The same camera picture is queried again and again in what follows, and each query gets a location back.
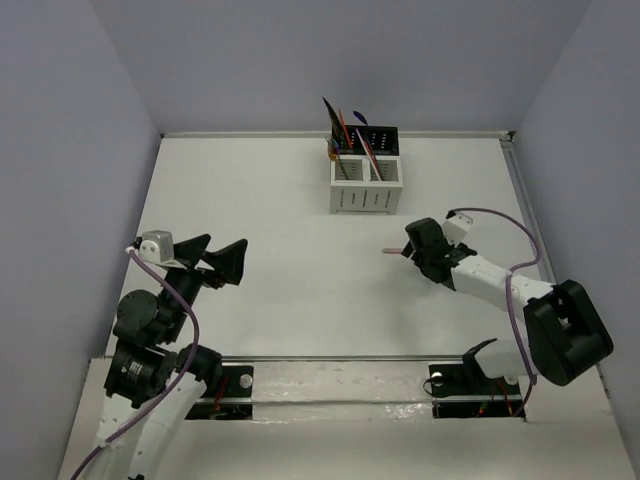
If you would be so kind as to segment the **iridescent fork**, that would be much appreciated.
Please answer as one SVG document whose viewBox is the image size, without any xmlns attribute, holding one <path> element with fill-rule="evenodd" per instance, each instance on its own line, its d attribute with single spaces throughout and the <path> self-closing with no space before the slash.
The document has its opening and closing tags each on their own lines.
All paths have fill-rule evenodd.
<svg viewBox="0 0 640 480">
<path fill-rule="evenodd" d="M 339 169 L 341 171 L 343 179 L 347 180 L 347 181 L 350 180 L 349 179 L 349 175 L 347 173 L 347 170 L 346 170 L 346 168 L 345 168 L 345 166 L 344 166 L 344 164 L 342 162 L 342 159 L 341 159 L 341 156 L 340 156 L 340 148 L 339 148 L 338 144 L 336 144 L 336 143 L 333 144 L 332 151 L 333 151 L 334 162 L 338 165 L 338 167 L 339 167 Z"/>
</svg>

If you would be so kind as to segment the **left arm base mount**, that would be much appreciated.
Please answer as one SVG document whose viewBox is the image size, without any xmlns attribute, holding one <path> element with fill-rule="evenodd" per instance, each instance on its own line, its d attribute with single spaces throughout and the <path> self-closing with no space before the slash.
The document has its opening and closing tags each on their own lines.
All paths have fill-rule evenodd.
<svg viewBox="0 0 640 480">
<path fill-rule="evenodd" d="M 229 363 L 218 385 L 208 389 L 191 407 L 187 420 L 243 421 L 253 417 L 254 366 Z"/>
</svg>

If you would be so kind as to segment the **blue spoon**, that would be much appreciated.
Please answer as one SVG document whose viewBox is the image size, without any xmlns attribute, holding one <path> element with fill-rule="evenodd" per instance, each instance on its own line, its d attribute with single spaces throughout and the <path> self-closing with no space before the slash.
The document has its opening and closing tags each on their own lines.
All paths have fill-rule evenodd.
<svg viewBox="0 0 640 480">
<path fill-rule="evenodd" d="M 359 122 L 361 122 L 363 125 L 365 125 L 365 126 L 368 126 L 368 125 L 369 125 L 369 122 L 368 122 L 367 118 L 366 118 L 366 117 L 365 117 L 361 112 L 359 112 L 359 111 L 357 111 L 357 110 L 354 110 L 354 111 L 353 111 L 353 115 L 354 115 L 354 117 L 355 117 Z"/>
</svg>

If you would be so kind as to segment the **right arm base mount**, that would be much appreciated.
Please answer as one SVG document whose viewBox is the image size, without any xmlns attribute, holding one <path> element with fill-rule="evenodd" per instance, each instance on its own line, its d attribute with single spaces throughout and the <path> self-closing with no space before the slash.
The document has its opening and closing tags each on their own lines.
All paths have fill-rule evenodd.
<svg viewBox="0 0 640 480">
<path fill-rule="evenodd" d="M 470 374 L 462 363 L 431 364 L 423 390 L 435 419 L 509 418 L 523 400 L 518 381 Z"/>
</svg>

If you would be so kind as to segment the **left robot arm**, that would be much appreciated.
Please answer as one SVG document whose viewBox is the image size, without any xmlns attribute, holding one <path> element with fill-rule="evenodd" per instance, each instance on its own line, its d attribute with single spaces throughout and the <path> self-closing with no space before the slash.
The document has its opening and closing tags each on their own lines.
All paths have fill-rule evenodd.
<svg viewBox="0 0 640 480">
<path fill-rule="evenodd" d="M 116 308 L 100 424 L 74 478 L 153 479 L 184 421 L 250 418 L 253 367 L 201 345 L 193 311 L 201 289 L 240 284 L 248 242 L 210 252 L 210 240 L 153 230 L 127 248 L 161 290 L 133 290 Z"/>
</svg>

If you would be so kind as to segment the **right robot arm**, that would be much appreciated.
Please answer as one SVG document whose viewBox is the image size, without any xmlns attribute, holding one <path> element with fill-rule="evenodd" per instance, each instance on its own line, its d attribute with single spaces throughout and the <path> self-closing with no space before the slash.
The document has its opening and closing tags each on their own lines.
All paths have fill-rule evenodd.
<svg viewBox="0 0 640 480">
<path fill-rule="evenodd" d="M 460 379 L 468 390 L 482 392 L 497 378 L 520 376 L 566 386 L 613 353 L 613 340 L 581 284 L 535 280 L 490 262 L 464 244 L 471 225 L 462 214 L 444 223 L 414 221 L 405 228 L 402 251 L 433 283 L 509 317 L 513 340 L 489 339 L 465 352 Z"/>
</svg>

